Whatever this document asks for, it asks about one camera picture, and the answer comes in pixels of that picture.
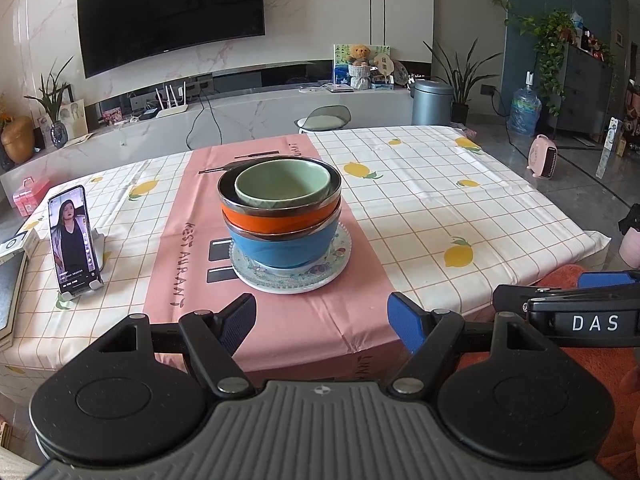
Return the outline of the pink space heater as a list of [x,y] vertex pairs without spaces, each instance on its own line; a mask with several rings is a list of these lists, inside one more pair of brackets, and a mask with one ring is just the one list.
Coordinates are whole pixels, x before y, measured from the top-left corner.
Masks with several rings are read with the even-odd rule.
[[558,148],[555,143],[548,136],[538,134],[530,144],[527,169],[534,178],[549,179],[553,176],[557,161]]

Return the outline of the pink storage box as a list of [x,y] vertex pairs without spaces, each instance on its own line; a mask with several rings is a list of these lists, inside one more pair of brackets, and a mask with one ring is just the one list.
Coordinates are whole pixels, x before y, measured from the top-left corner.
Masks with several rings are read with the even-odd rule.
[[51,182],[43,177],[34,179],[27,177],[22,185],[13,193],[13,203],[23,218],[29,217],[47,195]]

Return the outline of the smartphone on stand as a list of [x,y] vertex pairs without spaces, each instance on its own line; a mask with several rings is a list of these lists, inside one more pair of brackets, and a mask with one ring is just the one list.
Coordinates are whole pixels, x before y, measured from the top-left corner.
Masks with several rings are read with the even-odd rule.
[[74,185],[47,203],[54,272],[60,286],[84,282],[94,269],[86,190]]

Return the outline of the white wifi router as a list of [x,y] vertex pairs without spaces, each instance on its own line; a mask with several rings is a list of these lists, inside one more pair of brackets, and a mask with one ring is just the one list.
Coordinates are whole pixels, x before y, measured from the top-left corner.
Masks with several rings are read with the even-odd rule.
[[178,87],[173,84],[165,84],[163,89],[155,88],[155,96],[158,105],[157,118],[181,114],[188,109],[185,82]]

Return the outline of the small grey stool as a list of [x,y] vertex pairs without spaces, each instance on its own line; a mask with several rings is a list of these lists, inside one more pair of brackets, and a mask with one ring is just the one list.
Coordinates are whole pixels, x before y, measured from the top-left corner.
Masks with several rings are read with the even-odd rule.
[[295,125],[303,132],[321,132],[341,129],[351,120],[347,106],[334,104],[315,108],[308,116],[297,119]]

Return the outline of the blue steel bowl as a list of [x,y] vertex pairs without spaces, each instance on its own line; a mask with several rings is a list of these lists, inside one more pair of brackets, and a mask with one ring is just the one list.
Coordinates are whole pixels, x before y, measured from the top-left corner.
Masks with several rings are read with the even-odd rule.
[[293,269],[321,258],[329,249],[342,212],[338,203],[328,218],[294,232],[256,234],[235,226],[227,216],[224,223],[233,246],[252,260],[276,269]]

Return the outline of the orange steel bowl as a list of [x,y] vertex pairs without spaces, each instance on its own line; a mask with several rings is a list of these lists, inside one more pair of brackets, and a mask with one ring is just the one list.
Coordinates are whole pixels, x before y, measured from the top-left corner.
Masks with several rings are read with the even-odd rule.
[[[307,205],[279,209],[262,209],[243,204],[234,189],[234,181],[238,174],[258,162],[281,158],[312,160],[329,170],[331,183],[326,197]],[[322,160],[307,157],[274,156],[258,159],[254,162],[241,162],[226,170],[218,180],[217,192],[222,214],[227,216],[235,226],[256,234],[284,234],[309,228],[328,218],[340,202],[342,183],[340,172]]]

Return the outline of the black wall television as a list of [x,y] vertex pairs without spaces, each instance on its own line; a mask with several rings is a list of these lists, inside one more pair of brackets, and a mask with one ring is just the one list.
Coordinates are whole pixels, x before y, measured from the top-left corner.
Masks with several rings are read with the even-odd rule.
[[265,33],[264,0],[77,0],[77,18],[88,78],[149,56]]

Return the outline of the green ceramic bowl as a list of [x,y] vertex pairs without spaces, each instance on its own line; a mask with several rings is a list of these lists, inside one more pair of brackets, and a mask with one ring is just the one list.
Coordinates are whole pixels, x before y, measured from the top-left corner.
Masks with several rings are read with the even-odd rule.
[[247,206],[279,209],[303,206],[326,197],[331,174],[318,162],[281,158],[258,162],[234,181],[236,195]]

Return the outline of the teddy bear in basket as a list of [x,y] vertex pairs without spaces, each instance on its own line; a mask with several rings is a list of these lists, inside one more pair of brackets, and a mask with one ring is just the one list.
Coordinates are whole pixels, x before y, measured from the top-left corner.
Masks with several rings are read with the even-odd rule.
[[353,44],[349,47],[349,85],[355,90],[367,90],[370,88],[370,54],[371,50],[365,44]]

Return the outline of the potted long-leaf plant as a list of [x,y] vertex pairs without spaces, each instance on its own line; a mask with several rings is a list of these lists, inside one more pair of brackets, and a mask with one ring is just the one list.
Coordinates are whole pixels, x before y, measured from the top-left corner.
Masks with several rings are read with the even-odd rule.
[[424,41],[424,47],[432,55],[432,60],[444,71],[444,76],[436,76],[452,89],[451,121],[465,125],[469,116],[469,102],[472,89],[481,81],[497,77],[497,74],[480,74],[478,71],[488,62],[498,58],[501,52],[474,58],[478,39],[475,39],[465,56],[458,52],[449,55],[446,50],[434,40],[432,44]]

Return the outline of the checked lemon tablecloth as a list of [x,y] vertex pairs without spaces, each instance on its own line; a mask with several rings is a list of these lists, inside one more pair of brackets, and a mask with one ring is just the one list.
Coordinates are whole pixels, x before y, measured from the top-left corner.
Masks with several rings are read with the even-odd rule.
[[168,323],[216,311],[246,292],[228,259],[217,183],[244,156],[322,159],[342,175],[344,271],[314,292],[258,292],[257,321],[236,352],[250,377],[369,378],[394,362],[386,301],[485,313],[501,284],[529,285],[599,257],[608,239],[582,230],[526,180],[446,127],[293,134],[201,148],[82,179],[93,227],[106,237],[104,285],[58,296],[50,246],[29,261],[1,391],[26,404],[37,387],[130,313]]

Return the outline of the round paper fan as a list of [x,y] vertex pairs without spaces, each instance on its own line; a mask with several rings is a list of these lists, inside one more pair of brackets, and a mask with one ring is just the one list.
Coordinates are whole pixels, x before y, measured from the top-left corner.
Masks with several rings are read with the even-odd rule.
[[372,61],[371,75],[374,84],[392,84],[395,65],[386,53],[375,55]]

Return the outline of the dark grey cabinet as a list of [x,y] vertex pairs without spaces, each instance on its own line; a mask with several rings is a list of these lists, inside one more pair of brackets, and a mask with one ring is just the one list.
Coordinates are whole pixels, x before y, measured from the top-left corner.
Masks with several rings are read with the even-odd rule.
[[612,76],[608,64],[569,46],[559,71],[564,96],[558,104],[559,113],[549,117],[550,128],[599,141],[608,111]]

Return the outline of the clear glass floral plate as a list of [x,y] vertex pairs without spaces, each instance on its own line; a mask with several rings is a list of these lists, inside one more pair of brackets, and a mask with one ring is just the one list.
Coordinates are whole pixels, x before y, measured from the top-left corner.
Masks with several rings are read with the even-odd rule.
[[346,269],[351,255],[352,238],[342,222],[321,258],[294,269],[270,268],[244,255],[234,243],[229,248],[236,276],[251,288],[275,295],[304,294],[330,284]]

